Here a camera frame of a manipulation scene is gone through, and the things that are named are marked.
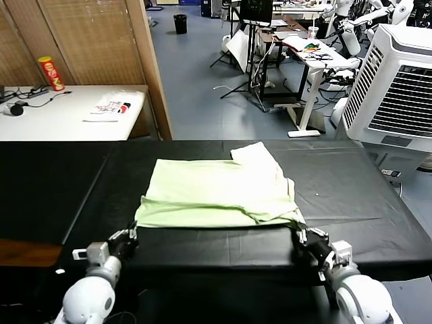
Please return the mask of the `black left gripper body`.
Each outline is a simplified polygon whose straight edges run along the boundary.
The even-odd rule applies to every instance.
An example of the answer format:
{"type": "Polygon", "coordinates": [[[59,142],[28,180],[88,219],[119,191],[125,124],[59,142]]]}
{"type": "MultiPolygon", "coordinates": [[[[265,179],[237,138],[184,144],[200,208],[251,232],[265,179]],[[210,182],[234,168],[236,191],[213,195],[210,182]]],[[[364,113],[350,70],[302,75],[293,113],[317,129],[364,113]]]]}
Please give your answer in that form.
{"type": "Polygon", "coordinates": [[[137,237],[131,237],[129,234],[120,234],[116,237],[112,236],[108,239],[107,243],[109,254],[120,261],[130,259],[138,247],[137,237]]]}

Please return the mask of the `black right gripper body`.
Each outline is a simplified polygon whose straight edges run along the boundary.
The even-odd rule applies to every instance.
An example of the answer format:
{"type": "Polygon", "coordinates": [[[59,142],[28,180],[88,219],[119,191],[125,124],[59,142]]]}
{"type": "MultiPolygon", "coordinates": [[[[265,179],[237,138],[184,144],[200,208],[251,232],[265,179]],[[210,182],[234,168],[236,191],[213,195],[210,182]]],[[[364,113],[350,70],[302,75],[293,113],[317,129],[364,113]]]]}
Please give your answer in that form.
{"type": "Polygon", "coordinates": [[[317,260],[320,267],[326,267],[333,260],[333,249],[328,238],[322,238],[308,232],[308,242],[299,244],[300,248],[309,252],[317,260]]]}

